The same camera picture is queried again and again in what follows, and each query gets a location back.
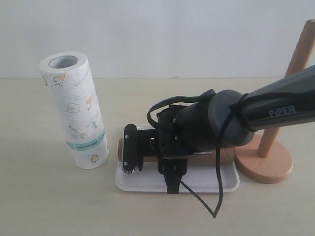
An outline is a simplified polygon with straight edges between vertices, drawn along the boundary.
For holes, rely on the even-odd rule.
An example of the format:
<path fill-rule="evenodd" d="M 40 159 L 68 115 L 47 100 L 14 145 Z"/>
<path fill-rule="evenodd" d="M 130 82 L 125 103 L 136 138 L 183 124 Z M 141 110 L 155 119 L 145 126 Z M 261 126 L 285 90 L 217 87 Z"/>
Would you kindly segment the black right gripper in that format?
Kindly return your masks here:
<path fill-rule="evenodd" d="M 209 123 L 209 105 L 191 104 L 173 120 L 174 130 L 138 131 L 136 125 L 124 128 L 122 171 L 142 171 L 144 156 L 177 157 L 214 150 L 214 134 Z M 167 194 L 179 194 L 182 177 L 187 173 L 187 159 L 158 160 L 158 172 L 164 176 Z"/>

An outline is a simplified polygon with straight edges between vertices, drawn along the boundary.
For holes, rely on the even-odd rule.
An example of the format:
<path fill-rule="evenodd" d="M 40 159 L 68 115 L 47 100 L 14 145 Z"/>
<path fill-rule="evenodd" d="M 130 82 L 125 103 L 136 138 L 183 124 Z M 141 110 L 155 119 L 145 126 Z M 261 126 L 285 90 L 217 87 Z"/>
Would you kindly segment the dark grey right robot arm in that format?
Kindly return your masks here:
<path fill-rule="evenodd" d="M 151 112 L 156 112 L 153 119 Z M 248 144 L 258 130 L 313 122 L 315 68 L 310 66 L 250 93 L 208 90 L 174 96 L 150 108 L 148 126 L 128 124 L 120 140 L 125 174 L 142 171 L 144 159 L 157 161 L 169 194 L 179 192 L 189 161 L 221 165 L 222 149 Z"/>

